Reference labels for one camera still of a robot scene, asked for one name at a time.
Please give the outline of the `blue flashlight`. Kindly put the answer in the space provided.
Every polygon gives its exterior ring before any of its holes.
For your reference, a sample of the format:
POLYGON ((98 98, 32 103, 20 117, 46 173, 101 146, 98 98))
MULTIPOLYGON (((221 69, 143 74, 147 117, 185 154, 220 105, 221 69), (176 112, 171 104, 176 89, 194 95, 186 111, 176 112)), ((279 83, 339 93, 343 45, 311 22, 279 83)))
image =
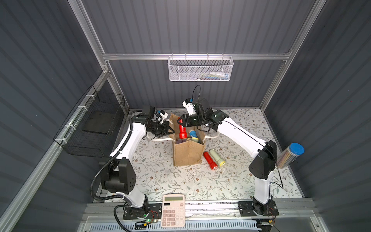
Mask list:
POLYGON ((197 133, 196 133, 195 130, 190 130, 189 135, 190 135, 191 138, 198 138, 197 133))

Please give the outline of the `green flashlight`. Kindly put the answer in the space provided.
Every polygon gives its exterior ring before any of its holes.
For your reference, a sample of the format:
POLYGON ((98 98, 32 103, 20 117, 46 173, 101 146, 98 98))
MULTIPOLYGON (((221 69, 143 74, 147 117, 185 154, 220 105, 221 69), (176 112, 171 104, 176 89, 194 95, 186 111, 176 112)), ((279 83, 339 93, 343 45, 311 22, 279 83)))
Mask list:
POLYGON ((221 158, 220 155, 214 149, 211 149, 209 151, 209 154, 211 155, 211 157, 214 159, 214 161, 217 163, 219 167, 222 167, 226 164, 225 160, 221 158))
POLYGON ((196 143, 200 142, 198 137, 191 137, 190 140, 193 141, 193 142, 196 142, 196 143))

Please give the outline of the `purple flashlight bottom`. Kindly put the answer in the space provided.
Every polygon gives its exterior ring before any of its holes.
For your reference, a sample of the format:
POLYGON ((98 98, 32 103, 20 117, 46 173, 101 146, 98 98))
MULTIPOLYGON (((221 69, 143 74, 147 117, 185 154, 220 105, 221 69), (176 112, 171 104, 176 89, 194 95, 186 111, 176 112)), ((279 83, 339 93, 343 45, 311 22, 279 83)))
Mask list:
POLYGON ((184 143, 184 142, 186 142, 186 141, 187 141, 187 139, 178 139, 178 140, 176 141, 176 144, 184 143))

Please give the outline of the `brown paper tote bag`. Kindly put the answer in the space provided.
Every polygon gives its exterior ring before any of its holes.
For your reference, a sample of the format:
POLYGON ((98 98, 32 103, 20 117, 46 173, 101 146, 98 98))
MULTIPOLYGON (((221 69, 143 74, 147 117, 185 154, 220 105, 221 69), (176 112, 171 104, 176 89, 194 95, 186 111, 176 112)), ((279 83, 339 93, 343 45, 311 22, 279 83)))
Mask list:
POLYGON ((217 138, 219 133, 214 136, 208 136, 204 132, 198 130, 196 127, 185 128, 187 132, 187 138, 185 141, 178 143, 180 139, 180 128, 177 123, 179 116, 170 114, 169 126, 174 130, 175 133, 170 135, 165 135, 164 137, 154 139, 154 141, 170 140, 173 143, 173 158, 174 166, 189 166, 199 164, 202 160, 203 153, 206 149, 206 141, 210 139, 217 138), (195 131, 199 139, 198 142, 192 141, 189 133, 195 131))

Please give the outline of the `red flashlight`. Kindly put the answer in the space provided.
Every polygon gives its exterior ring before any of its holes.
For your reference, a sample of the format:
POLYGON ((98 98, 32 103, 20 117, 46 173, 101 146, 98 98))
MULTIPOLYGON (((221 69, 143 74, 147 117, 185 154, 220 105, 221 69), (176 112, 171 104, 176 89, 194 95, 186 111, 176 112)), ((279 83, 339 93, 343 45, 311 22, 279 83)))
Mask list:
POLYGON ((203 156, 204 156, 204 158, 206 159, 207 163, 209 164, 211 170, 215 170, 215 169, 217 169, 218 165, 217 165, 217 164, 215 163, 215 161, 211 158, 209 152, 205 151, 205 152, 203 153, 203 156))
POLYGON ((182 140, 187 139, 186 128, 182 126, 183 120, 179 118, 177 122, 179 124, 179 138, 182 140))

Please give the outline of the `red flashlight bottom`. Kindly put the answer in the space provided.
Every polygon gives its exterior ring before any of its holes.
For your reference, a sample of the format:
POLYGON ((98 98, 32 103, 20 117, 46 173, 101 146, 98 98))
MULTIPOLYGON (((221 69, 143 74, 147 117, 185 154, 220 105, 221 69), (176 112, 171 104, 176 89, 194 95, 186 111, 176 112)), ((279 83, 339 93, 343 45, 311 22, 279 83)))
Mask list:
POLYGON ((179 118, 177 122, 179 124, 179 138, 182 140, 187 139, 186 128, 182 126, 183 120, 179 118))

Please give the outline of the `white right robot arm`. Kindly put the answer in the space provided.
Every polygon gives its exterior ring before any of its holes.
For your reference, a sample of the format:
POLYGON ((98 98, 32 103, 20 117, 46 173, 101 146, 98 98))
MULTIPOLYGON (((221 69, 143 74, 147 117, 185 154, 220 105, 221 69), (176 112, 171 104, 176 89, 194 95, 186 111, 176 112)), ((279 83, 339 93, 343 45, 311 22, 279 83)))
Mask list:
POLYGON ((232 118, 221 110, 213 113, 183 114, 177 120, 183 127, 199 127, 201 125, 219 132, 243 148, 252 158, 249 165, 250 173, 255 177, 255 194, 253 200, 266 205, 271 199, 272 172, 276 166, 276 143, 266 142, 239 126, 232 118))

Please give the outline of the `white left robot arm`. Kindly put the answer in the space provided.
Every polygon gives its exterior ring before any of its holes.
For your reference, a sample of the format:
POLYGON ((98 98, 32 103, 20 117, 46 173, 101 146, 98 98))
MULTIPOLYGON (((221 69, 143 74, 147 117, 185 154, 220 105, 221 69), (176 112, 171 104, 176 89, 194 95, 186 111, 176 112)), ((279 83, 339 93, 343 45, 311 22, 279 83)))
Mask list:
POLYGON ((100 172, 101 186, 112 193, 110 198, 115 196, 123 199, 132 208, 142 208, 148 203, 147 196, 136 187, 136 173, 131 161, 147 133, 151 133, 155 138, 174 133, 167 118, 168 114, 163 110, 154 114, 140 113, 129 117, 127 132, 109 156, 113 160, 100 172))

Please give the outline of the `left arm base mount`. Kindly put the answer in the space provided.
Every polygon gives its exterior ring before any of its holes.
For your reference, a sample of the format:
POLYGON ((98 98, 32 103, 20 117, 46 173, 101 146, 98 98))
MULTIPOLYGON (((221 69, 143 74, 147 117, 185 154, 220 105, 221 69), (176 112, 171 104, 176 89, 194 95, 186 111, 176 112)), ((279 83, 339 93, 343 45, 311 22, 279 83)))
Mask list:
POLYGON ((127 207, 124 209, 123 220, 161 219, 162 204, 148 204, 142 208, 127 207))

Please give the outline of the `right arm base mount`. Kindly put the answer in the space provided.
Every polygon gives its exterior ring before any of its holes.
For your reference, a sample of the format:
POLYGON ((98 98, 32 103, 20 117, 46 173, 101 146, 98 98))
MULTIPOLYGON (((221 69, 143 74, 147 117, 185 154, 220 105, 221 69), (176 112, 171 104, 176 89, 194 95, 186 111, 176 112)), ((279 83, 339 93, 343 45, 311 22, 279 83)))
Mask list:
POLYGON ((252 216, 273 216, 279 215, 278 208, 273 199, 269 199, 266 204, 262 204, 255 198, 251 201, 239 201, 237 203, 238 210, 242 217, 252 216))

